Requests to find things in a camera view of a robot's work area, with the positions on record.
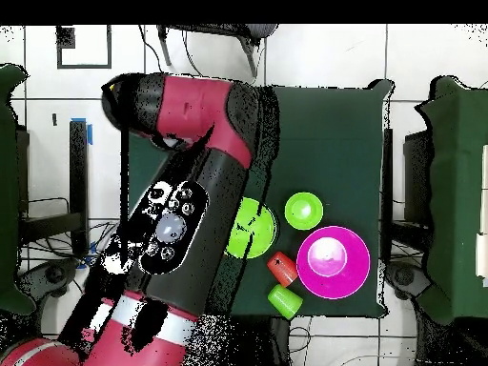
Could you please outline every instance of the lime green plate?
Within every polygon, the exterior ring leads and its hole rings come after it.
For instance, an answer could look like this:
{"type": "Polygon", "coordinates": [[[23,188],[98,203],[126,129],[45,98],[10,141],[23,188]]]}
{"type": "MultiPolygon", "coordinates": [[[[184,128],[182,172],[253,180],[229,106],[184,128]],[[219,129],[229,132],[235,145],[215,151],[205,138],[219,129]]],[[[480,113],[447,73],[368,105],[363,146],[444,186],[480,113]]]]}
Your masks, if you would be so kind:
{"type": "Polygon", "coordinates": [[[243,258],[253,234],[253,244],[248,258],[260,256],[272,246],[276,236],[275,217],[265,206],[257,215],[259,202],[251,198],[242,198],[229,237],[226,253],[236,258],[243,258]]]}
{"type": "Polygon", "coordinates": [[[298,230],[314,228],[323,214],[322,202],[313,193],[296,193],[285,205],[285,219],[298,230]]]}

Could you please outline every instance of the green tablecloth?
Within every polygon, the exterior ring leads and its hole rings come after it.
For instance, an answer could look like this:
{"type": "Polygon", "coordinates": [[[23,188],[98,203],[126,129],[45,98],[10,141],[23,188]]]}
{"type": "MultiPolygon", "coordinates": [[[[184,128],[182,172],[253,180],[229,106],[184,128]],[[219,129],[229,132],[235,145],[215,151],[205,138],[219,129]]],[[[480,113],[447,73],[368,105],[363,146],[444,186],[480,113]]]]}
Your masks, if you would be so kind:
{"type": "Polygon", "coordinates": [[[488,91],[440,77],[420,110],[432,130],[430,168],[434,242],[427,273],[434,282],[418,299],[440,324],[456,317],[488,317],[488,288],[476,276],[483,146],[488,144],[488,91]]]}
{"type": "MultiPolygon", "coordinates": [[[[266,261],[278,250],[295,259],[311,232],[297,231],[284,219],[286,200],[300,191],[315,193],[325,204],[317,227],[339,225],[359,234],[370,250],[372,265],[362,288],[340,300],[312,295],[297,280],[290,289],[304,298],[298,314],[380,317],[385,313],[376,302],[379,178],[382,112],[391,88],[387,80],[377,81],[369,90],[274,88],[281,135],[265,204],[277,213],[280,232],[267,253],[248,260],[234,315],[276,315],[267,300],[276,280],[266,261]]],[[[130,142],[132,208],[167,155],[147,140],[131,136],[130,142]]],[[[222,266],[216,279],[224,275],[221,270],[222,266]]]]}

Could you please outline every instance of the magenta bowl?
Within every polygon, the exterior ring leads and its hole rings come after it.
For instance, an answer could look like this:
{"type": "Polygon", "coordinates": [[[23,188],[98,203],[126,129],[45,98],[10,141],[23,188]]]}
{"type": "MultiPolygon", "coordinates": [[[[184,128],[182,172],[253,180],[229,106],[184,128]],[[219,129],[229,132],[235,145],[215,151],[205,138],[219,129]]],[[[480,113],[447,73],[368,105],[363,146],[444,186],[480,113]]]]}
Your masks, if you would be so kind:
{"type": "Polygon", "coordinates": [[[353,231],[329,226],[311,233],[296,259],[298,276],[314,295],[341,299],[357,292],[370,272],[370,253],[353,231]]]}

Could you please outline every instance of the green cup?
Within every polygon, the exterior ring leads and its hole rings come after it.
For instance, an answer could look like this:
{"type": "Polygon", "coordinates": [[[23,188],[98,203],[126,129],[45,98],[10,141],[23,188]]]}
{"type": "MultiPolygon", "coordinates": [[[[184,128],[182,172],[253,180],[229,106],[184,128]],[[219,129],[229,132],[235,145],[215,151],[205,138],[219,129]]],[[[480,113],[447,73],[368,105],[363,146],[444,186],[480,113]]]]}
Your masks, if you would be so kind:
{"type": "Polygon", "coordinates": [[[268,294],[268,300],[285,317],[291,320],[298,312],[303,299],[292,291],[277,284],[268,294]]]}

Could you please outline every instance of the red cup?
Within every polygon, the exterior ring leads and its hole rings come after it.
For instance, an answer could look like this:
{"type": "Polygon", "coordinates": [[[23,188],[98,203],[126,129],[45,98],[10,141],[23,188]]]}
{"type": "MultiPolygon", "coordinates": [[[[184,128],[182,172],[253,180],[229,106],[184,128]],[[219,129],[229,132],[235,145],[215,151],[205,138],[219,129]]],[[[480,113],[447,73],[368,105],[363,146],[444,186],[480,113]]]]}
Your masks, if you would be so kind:
{"type": "Polygon", "coordinates": [[[282,252],[275,253],[267,265],[284,288],[289,286],[298,277],[295,263],[282,252]]]}

